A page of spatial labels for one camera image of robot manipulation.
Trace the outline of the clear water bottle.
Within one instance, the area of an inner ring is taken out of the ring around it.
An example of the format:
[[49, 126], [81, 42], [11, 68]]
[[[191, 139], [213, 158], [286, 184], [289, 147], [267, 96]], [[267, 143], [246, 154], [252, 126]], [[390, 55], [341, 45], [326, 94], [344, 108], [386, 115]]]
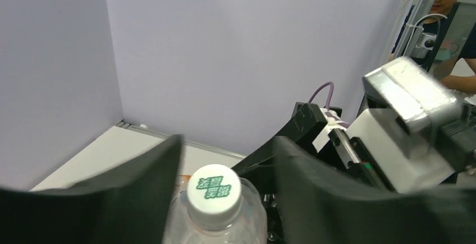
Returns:
[[185, 190], [172, 201], [162, 243], [267, 243], [267, 215], [261, 196], [240, 178], [241, 198], [231, 217], [206, 222], [194, 217]]

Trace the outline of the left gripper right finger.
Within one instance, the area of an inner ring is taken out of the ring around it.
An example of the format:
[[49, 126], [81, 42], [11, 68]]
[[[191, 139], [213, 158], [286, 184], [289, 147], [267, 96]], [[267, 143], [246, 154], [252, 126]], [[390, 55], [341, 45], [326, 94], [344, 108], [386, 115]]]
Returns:
[[475, 189], [451, 185], [398, 194], [358, 182], [273, 139], [287, 243], [474, 243]]

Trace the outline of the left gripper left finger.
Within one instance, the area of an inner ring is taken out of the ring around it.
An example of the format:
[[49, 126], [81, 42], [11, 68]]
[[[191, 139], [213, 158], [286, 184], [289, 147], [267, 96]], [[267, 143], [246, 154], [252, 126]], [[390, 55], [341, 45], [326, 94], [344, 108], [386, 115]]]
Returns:
[[69, 188], [1, 189], [2, 243], [161, 243], [182, 136]]

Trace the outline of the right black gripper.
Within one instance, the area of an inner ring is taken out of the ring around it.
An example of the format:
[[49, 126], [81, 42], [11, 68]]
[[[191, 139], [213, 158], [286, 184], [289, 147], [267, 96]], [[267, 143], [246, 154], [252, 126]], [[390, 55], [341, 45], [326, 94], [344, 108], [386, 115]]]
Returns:
[[328, 202], [329, 166], [376, 188], [394, 187], [339, 107], [303, 104], [264, 145], [233, 166], [260, 195], [278, 202]]

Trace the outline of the white water bottle cap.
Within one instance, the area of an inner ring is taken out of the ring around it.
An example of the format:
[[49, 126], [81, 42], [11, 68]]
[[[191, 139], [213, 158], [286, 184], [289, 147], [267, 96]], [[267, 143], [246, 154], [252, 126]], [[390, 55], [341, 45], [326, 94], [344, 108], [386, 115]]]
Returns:
[[206, 165], [189, 179], [186, 198], [193, 222], [211, 230], [219, 229], [232, 222], [241, 208], [241, 181], [225, 165]]

